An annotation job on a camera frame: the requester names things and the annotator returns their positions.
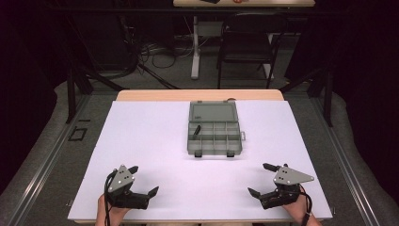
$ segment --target gray carpet floor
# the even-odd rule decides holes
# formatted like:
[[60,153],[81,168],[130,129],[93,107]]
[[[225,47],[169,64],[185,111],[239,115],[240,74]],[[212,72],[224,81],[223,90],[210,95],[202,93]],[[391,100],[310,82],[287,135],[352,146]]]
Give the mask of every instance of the gray carpet floor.
[[[277,68],[274,73],[272,89],[286,84],[283,78],[285,69],[295,47],[295,38],[284,39],[279,52]],[[215,59],[217,48],[212,43],[201,47],[199,79],[192,80],[191,56],[177,57],[157,55],[153,63],[145,65],[169,83],[181,89],[215,89],[217,70]],[[166,69],[157,67],[171,65]],[[255,69],[245,67],[225,67],[226,73],[250,73],[258,76]],[[113,80],[129,89],[164,89],[154,78],[141,70]],[[77,91],[80,111],[75,120],[66,125],[68,115],[66,84],[56,89],[58,102],[53,117],[42,132],[38,142],[24,161],[20,170],[0,197],[0,225],[76,225],[67,220],[70,207],[80,186],[91,153],[104,125],[108,110],[117,93],[107,86],[93,80],[95,88],[90,96]],[[397,225],[399,208],[381,189],[374,175],[359,156],[353,143],[350,124],[345,113],[345,103],[333,96],[333,128],[327,128],[320,118],[319,100],[309,99],[305,93],[309,84],[303,84],[284,94],[293,109],[296,122],[309,151],[317,176],[325,191],[328,204],[334,209],[333,219],[325,220],[324,225]],[[223,83],[224,89],[262,89],[259,82]],[[85,138],[74,140],[73,129],[85,129]],[[361,185],[361,197],[366,199],[376,217],[377,224],[370,224],[359,206],[358,189],[354,189],[345,177],[336,149],[343,150],[350,167]]]

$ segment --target chair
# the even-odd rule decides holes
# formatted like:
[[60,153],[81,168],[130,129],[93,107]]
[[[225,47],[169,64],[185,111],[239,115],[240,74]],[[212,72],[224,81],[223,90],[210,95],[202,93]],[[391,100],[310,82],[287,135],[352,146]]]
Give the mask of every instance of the chair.
[[[269,76],[264,72],[264,78],[261,78],[267,80],[266,88],[268,89],[280,38],[286,26],[287,20],[282,15],[270,13],[237,13],[224,21],[216,65],[217,88],[220,89],[222,79],[227,79],[222,77],[222,62],[225,62],[259,64],[258,70],[263,67],[263,64],[270,64]],[[273,41],[269,41],[271,34],[278,36]]]

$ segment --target desk leg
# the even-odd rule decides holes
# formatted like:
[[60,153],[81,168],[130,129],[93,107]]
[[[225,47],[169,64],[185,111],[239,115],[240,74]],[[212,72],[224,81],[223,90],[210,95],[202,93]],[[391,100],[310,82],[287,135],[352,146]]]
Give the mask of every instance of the desk leg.
[[[273,34],[269,35],[269,42],[271,43],[273,39]],[[264,69],[264,74],[266,74],[266,78],[268,78],[269,76],[272,76],[272,80],[274,78],[273,74],[269,74],[270,72],[270,64],[264,64],[263,65],[263,69]]]
[[200,71],[200,49],[199,49],[199,31],[198,31],[198,18],[194,16],[194,23],[193,23],[193,38],[194,38],[194,56],[193,56],[193,67],[191,69],[191,79],[198,79],[199,78],[199,71]]

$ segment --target wooden desk top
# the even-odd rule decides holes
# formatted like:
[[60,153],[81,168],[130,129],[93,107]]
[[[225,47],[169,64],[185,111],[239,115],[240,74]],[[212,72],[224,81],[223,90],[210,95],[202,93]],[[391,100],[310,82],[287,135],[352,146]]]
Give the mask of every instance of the wooden desk top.
[[175,7],[313,7],[314,0],[243,0],[242,3],[234,3],[232,0],[220,0],[217,4],[200,0],[174,0]]
[[146,89],[123,90],[117,101],[221,101],[271,100],[284,101],[277,89]]

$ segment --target background desk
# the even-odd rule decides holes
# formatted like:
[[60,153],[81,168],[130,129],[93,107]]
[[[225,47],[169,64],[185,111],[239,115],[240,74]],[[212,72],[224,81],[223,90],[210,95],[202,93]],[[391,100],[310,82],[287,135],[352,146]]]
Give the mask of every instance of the background desk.
[[[173,6],[182,8],[308,8],[314,6],[313,0],[247,0],[240,4],[234,3],[232,0],[220,0],[217,4],[203,2],[200,0],[174,0]],[[199,78],[200,70],[200,49],[199,49],[199,22],[198,17],[194,16],[193,36],[194,36],[194,55],[193,67],[191,70],[191,78]],[[270,71],[270,65],[263,65],[266,74]]]
[[[291,220],[281,207],[263,210],[260,202],[247,191],[252,187],[266,193],[276,188],[275,173],[263,169],[265,162],[287,163],[315,176],[315,181],[304,185],[313,197],[313,212],[319,218],[331,218],[291,108],[284,101],[267,101],[268,94],[272,100],[282,100],[276,90],[121,92],[108,114],[69,219],[93,221],[95,203],[103,193],[106,175],[124,164],[128,168],[139,166],[131,188],[134,192],[147,193],[159,186],[149,208],[130,211],[125,217],[128,222]],[[128,96],[132,102],[124,102]],[[251,101],[250,96],[262,101]],[[242,153],[233,158],[189,155],[186,150],[189,102],[186,99],[224,100],[227,97],[239,100],[236,104],[240,127],[247,134]]]

